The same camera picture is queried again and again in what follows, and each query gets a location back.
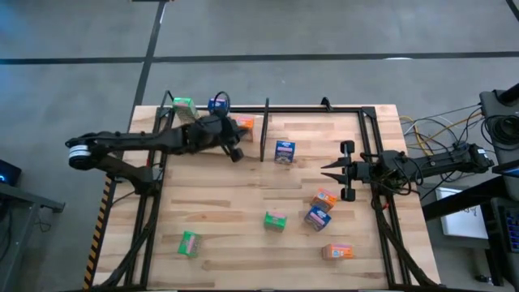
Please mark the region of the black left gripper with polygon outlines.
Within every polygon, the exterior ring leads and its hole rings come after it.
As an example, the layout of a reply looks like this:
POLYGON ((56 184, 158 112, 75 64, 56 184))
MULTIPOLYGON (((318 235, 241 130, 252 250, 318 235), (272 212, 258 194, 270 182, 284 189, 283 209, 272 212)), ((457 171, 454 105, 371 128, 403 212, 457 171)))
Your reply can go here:
POLYGON ((242 141, 250 139, 250 130, 239 128, 243 124, 242 115, 219 117, 214 114, 203 116, 190 125, 190 147, 193 153, 220 147, 232 162, 243 159, 243 151, 238 147, 242 141))

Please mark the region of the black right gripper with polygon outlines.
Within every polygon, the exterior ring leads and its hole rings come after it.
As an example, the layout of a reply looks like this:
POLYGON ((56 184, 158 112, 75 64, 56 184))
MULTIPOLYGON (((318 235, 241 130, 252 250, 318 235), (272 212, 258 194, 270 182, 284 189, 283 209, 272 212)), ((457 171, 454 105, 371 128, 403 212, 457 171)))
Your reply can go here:
POLYGON ((324 176, 336 180, 339 184, 343 184, 341 189, 341 199, 347 202, 356 200, 356 190, 352 188, 353 181, 362 183, 370 183, 372 179, 372 154, 360 153, 362 161, 353 161, 351 154, 355 151, 355 143, 353 140, 345 140, 340 144, 343 157, 339 157, 336 161, 329 165, 322 166, 322 169, 341 168, 342 174, 323 173, 324 176))

